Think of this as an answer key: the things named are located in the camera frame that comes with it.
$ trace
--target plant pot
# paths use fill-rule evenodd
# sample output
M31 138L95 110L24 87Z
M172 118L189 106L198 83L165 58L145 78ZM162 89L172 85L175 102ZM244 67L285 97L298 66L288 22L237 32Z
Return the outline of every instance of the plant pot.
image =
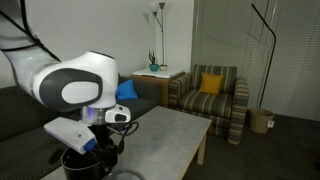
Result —
M160 65L160 71L166 71L168 69L168 65Z
M149 65L149 69L150 69L150 71L152 71L152 72L157 72L158 69L159 69L159 65L158 65L158 64L150 64L150 65Z

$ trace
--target black pot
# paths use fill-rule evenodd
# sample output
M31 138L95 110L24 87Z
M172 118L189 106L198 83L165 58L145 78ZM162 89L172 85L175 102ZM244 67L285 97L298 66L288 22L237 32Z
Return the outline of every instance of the black pot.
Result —
M107 175L101 158L95 152L79 154L69 148L62 155L61 163L69 180L100 180Z

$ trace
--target armchair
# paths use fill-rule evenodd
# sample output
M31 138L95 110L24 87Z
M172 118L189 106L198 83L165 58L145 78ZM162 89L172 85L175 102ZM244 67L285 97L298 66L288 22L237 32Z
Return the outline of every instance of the armchair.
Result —
M201 73L224 75L219 95L199 92ZM193 71L169 83L169 108L212 120L209 133L239 144L249 89L245 77L237 77L237 67L194 65Z

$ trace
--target armrest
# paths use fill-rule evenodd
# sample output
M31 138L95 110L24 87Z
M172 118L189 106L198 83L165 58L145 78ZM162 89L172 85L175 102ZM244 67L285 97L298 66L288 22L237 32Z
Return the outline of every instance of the armrest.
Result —
M170 81L168 94L168 107L177 108L178 99L190 89L192 76L190 73L184 74L179 78Z
M249 100L249 87L245 77L237 77L233 95L231 110L231 122L228 141L232 144L239 144L246 117Z
M139 98L161 103L161 85L156 82L133 79L133 86Z

